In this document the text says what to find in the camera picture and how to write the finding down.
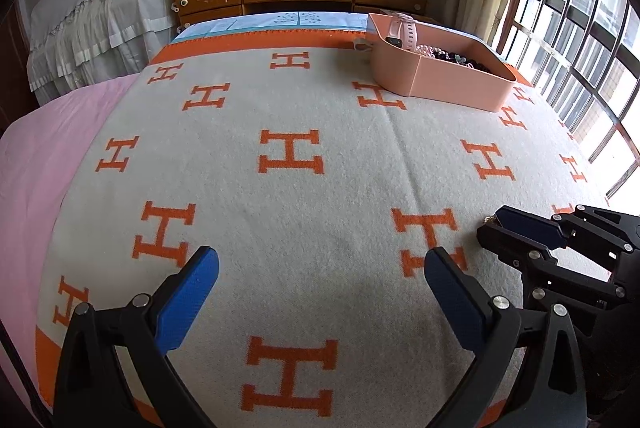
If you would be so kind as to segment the orange H pattern blanket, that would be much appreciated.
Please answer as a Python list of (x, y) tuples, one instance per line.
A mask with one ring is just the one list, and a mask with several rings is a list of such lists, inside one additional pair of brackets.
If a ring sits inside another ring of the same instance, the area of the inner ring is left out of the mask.
[(54, 224), (38, 386), (81, 301), (152, 293), (203, 245), (219, 278), (169, 358), (221, 427), (423, 427), (472, 356), (423, 276), (442, 246), (491, 294), (518, 272), (475, 240), (502, 205), (603, 206), (600, 177), (533, 88), (500, 111), (402, 98), (354, 48), (180, 54), (126, 91)]

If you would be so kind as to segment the window with metal grille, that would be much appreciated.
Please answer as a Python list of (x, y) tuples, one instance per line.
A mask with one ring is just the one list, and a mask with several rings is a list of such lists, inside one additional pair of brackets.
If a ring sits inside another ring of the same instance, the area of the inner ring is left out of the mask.
[(509, 0), (495, 44), (554, 110), (606, 199), (639, 188), (639, 15), (629, 0)]

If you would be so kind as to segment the pink storage box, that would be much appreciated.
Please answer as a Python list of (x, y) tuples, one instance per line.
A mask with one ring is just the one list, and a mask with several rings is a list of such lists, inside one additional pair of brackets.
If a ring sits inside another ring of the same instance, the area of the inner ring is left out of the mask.
[(386, 43), (391, 14), (368, 14), (354, 48), (370, 54), (373, 81), (393, 94), (497, 112), (516, 77), (476, 37), (414, 19), (418, 46), (410, 52)]

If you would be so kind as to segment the pink bed sheet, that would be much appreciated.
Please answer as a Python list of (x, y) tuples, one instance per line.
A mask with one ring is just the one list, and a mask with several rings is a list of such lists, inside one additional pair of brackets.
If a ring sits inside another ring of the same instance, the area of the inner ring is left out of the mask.
[(33, 382), (39, 287), (56, 217), (90, 144), (136, 79), (73, 90), (1, 137), (1, 321)]

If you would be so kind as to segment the pink smart watch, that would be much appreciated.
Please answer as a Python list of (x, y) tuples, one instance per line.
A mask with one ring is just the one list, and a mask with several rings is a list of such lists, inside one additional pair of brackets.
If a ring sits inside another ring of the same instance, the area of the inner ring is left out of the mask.
[(391, 14), (390, 18), (392, 20), (385, 36), (386, 43), (410, 52), (415, 51), (418, 46), (418, 30), (414, 19), (399, 12)]

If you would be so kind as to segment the white lace covered piano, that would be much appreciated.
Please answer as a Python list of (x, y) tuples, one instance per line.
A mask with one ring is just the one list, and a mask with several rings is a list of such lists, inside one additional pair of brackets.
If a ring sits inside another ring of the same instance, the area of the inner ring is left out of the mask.
[(39, 104), (141, 72), (176, 35), (174, 0), (40, 0), (27, 77)]

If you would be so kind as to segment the blue tree print sheet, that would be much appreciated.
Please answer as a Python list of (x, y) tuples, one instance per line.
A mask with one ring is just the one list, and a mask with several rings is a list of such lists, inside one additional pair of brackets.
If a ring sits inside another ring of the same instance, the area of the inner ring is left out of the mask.
[(186, 26), (172, 44), (197, 38), (258, 31), (330, 30), (366, 32), (369, 17), (358, 12), (283, 11), (208, 20)]

